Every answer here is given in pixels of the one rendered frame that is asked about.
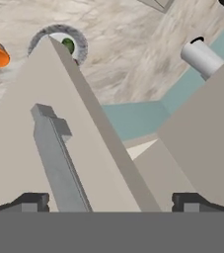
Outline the white cylinder roll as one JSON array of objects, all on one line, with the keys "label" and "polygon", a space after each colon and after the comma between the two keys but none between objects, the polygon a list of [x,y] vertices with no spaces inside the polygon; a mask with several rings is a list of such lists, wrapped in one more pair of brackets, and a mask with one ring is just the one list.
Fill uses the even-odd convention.
[{"label": "white cylinder roll", "polygon": [[204,37],[187,42],[181,50],[181,59],[204,80],[208,80],[224,64],[224,60],[204,42]]}]

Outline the beige cabinet door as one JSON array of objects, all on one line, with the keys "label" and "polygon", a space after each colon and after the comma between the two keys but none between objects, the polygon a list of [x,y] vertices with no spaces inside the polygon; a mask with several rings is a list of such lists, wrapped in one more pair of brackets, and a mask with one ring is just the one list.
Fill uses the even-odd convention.
[{"label": "beige cabinet door", "polygon": [[65,46],[44,39],[0,104],[0,205],[23,192],[50,195],[34,140],[35,104],[51,106],[72,136],[66,147],[92,211],[155,211],[154,198]]}]

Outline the beige cabinet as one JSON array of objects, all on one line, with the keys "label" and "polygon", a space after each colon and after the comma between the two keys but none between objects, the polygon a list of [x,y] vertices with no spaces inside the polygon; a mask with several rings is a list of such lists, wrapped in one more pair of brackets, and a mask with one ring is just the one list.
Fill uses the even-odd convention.
[{"label": "beige cabinet", "polygon": [[124,146],[155,211],[169,211],[174,193],[224,206],[224,64],[156,132]]}]

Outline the green avocado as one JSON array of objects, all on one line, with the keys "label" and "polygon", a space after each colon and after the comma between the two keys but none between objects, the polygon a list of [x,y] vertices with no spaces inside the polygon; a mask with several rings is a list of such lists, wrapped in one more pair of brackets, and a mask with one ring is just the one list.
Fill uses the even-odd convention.
[{"label": "green avocado", "polygon": [[64,44],[67,47],[67,49],[69,50],[70,53],[74,52],[75,44],[71,39],[65,38],[65,39],[62,40],[61,43]]}]

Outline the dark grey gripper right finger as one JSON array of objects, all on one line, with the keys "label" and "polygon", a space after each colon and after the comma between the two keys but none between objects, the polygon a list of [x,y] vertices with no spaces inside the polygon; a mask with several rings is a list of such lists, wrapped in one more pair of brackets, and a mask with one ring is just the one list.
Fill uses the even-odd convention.
[{"label": "dark grey gripper right finger", "polygon": [[209,202],[199,193],[173,193],[172,212],[224,211],[224,206]]}]

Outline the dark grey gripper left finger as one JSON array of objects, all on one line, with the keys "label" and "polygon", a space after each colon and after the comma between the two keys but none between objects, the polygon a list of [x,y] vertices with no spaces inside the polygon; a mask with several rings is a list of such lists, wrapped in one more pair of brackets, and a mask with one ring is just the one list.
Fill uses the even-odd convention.
[{"label": "dark grey gripper left finger", "polygon": [[6,212],[49,212],[49,193],[23,193],[13,202],[0,206]]}]

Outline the grey rimmed white plate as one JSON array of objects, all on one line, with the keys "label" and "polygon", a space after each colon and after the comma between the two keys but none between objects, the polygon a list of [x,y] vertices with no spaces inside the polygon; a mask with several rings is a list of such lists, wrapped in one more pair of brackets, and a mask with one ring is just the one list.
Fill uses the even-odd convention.
[{"label": "grey rimmed white plate", "polygon": [[75,44],[75,50],[70,53],[73,59],[78,65],[82,65],[88,55],[88,42],[83,33],[72,26],[65,24],[54,24],[42,28],[32,38],[29,47],[28,54],[31,54],[38,44],[45,38],[51,37],[58,42],[62,42],[63,39],[69,38]]}]

